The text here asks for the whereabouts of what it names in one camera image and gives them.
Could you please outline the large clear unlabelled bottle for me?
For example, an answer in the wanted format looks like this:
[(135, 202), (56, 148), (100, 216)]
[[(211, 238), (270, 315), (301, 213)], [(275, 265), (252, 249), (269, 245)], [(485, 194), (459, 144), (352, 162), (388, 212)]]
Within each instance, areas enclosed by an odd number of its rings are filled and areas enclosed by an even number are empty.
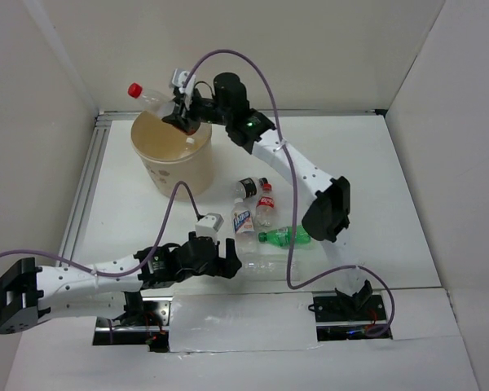
[(284, 254), (245, 254), (238, 275), (250, 281), (285, 281), (288, 257)]

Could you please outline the large clear bottle red label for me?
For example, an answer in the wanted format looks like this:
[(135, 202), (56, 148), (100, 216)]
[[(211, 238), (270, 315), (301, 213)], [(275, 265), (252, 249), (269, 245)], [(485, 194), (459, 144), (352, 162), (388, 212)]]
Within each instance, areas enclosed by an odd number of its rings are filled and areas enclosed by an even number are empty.
[(142, 109), (163, 120), (173, 114), (175, 102), (157, 90), (144, 88), (138, 83), (132, 83), (127, 90)]

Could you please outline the clear bottle blue orange label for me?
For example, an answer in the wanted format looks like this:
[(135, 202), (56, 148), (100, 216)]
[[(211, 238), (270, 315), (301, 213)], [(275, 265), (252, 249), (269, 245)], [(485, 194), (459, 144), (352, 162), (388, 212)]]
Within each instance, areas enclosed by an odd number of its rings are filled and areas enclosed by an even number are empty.
[(241, 254), (255, 253), (258, 246), (257, 232), (253, 224), (251, 210), (242, 198), (234, 199), (231, 222), (235, 236), (236, 250)]

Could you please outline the green plastic bottle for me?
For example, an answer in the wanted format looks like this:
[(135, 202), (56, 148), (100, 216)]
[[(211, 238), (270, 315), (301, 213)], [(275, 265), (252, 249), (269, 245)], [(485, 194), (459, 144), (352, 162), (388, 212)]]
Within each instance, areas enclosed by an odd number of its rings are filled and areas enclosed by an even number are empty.
[[(260, 244), (273, 245), (277, 248), (289, 248), (292, 244), (292, 236), (293, 228), (291, 226), (285, 226), (271, 231), (258, 233), (258, 242)], [(311, 241), (312, 238), (302, 225), (298, 225), (295, 230), (294, 246), (308, 245)]]

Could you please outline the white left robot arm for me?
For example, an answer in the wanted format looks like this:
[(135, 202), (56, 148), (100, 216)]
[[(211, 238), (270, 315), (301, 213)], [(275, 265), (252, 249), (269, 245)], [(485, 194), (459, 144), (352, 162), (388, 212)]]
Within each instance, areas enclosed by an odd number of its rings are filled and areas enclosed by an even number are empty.
[(0, 278), (0, 335), (27, 331), (57, 318), (96, 316), (134, 325), (150, 312), (142, 292), (165, 289), (191, 277), (232, 279), (242, 263), (233, 239), (226, 254), (210, 237), (190, 232), (186, 243), (145, 248), (136, 254), (79, 270), (18, 260)]

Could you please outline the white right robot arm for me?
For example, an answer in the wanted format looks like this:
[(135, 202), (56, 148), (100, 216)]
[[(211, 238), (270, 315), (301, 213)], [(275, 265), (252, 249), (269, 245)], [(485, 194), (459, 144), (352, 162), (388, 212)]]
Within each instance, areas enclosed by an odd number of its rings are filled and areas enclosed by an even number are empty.
[(346, 318), (358, 319), (366, 312), (368, 301), (363, 283), (354, 272), (352, 257), (346, 251), (345, 232), (350, 225), (349, 181), (317, 168), (284, 139), (279, 119), (270, 120), (250, 106), (245, 85), (234, 73), (218, 74), (209, 98), (200, 95), (194, 73), (183, 69), (174, 70), (170, 87), (174, 97), (159, 109), (161, 120), (189, 137), (203, 123), (222, 125), (235, 145), (267, 163), (292, 185), (294, 201), (308, 206), (302, 217), (303, 228), (320, 242), (330, 265), (346, 271), (338, 283), (345, 293), (339, 309)]

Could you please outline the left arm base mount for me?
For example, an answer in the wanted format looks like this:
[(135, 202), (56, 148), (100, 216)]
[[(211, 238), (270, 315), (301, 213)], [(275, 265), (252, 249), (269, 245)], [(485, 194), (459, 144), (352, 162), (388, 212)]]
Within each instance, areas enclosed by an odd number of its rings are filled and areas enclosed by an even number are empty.
[(143, 297), (139, 307), (117, 319), (97, 318), (93, 346), (143, 346), (169, 353), (172, 297)]

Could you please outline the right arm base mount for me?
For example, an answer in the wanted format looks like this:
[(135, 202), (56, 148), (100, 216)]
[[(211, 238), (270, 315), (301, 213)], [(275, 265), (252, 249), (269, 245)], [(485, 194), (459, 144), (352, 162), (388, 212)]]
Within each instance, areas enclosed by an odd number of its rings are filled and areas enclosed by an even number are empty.
[(319, 342), (391, 338), (382, 296), (373, 293), (368, 280), (351, 296), (337, 289), (317, 294), (307, 309), (315, 317)]

